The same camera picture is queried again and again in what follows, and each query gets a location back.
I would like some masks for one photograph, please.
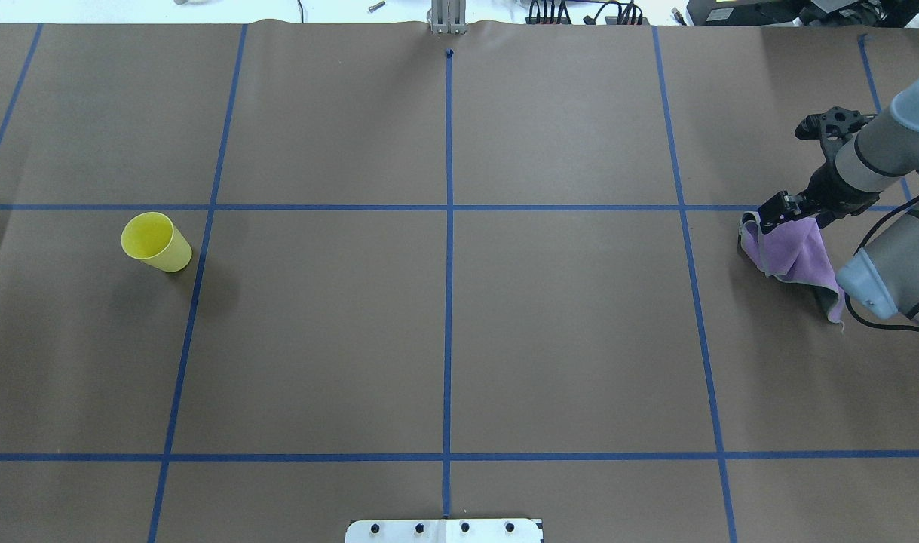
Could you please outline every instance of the white bracket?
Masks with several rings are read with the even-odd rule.
[[[538,519],[356,521],[345,543],[543,543]]]
[[[466,34],[466,0],[432,0],[428,19],[433,34]]]

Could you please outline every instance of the robotic arm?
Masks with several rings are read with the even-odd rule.
[[[825,164],[797,195],[779,192],[759,207],[761,230],[790,220],[817,216],[824,228],[837,219],[858,216],[881,192],[911,172],[919,174],[919,79],[891,100],[887,111],[862,115],[832,107],[810,115],[796,128],[799,139],[817,139]],[[838,272],[838,284],[881,319],[903,313],[919,331],[919,195],[879,221],[907,210]]]

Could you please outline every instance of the towel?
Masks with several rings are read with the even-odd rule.
[[[741,248],[760,271],[778,281],[813,287],[828,320],[843,324],[844,291],[835,280],[835,269],[828,259],[817,221],[792,220],[765,236],[760,230],[760,216],[744,213],[740,237]]]

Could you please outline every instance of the white floor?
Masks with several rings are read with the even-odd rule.
[[[367,7],[378,0],[303,0],[305,22],[367,23],[425,21],[429,0],[386,0],[370,14]],[[652,24],[677,24],[670,9],[686,13],[686,0],[638,0]],[[521,23],[528,0],[467,0],[467,20],[498,20]],[[570,2],[573,21],[593,14],[597,4]],[[607,14],[613,14],[607,8]],[[48,23],[244,23],[264,18],[298,22],[296,0],[0,0],[0,22]],[[910,26],[919,27],[919,17]]]

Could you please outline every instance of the cup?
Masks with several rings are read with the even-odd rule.
[[[178,272],[191,262],[191,245],[166,214],[141,213],[121,232],[127,256],[163,272]]]

